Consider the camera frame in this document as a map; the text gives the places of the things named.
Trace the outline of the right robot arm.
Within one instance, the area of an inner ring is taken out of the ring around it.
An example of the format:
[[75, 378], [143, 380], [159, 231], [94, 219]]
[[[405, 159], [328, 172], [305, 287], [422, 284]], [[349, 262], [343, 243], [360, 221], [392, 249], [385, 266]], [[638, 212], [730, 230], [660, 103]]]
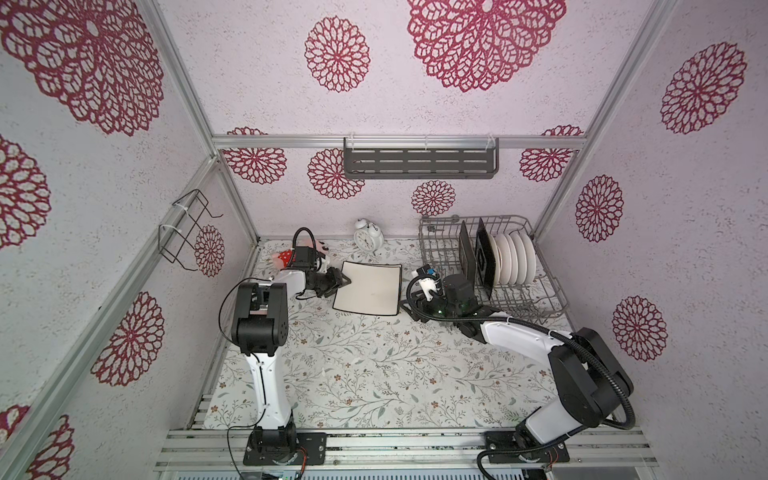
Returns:
[[511, 351], [549, 368], [556, 396], [514, 429], [525, 454], [550, 448], [589, 428], [630, 430], [634, 386], [594, 330], [559, 331], [480, 303], [461, 274], [441, 277], [429, 265], [412, 273], [401, 306], [415, 321], [455, 326], [465, 337]]

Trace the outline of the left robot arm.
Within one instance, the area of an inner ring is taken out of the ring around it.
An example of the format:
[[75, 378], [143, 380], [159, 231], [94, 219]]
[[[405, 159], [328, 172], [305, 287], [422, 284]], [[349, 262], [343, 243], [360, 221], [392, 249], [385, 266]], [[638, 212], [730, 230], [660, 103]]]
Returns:
[[295, 427], [282, 374], [281, 348], [289, 335], [289, 304], [306, 291], [329, 297], [352, 283], [341, 270], [284, 269], [270, 280], [246, 278], [232, 288], [234, 314], [228, 336], [248, 362], [256, 393], [257, 431]]

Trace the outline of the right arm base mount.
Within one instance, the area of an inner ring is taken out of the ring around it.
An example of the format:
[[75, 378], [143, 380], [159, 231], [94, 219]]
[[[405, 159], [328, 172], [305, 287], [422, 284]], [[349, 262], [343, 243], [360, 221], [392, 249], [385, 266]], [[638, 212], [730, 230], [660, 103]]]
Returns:
[[540, 443], [526, 432], [515, 430], [486, 431], [483, 438], [491, 464], [550, 465], [570, 461], [564, 442]]

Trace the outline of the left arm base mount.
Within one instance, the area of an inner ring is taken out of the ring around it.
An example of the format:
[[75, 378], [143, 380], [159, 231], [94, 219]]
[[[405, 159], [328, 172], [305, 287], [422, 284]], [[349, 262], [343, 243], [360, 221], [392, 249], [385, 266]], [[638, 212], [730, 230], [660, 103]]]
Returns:
[[243, 464], [248, 467], [323, 465], [327, 440], [326, 432], [300, 432], [293, 421], [276, 429], [256, 426], [248, 437]]

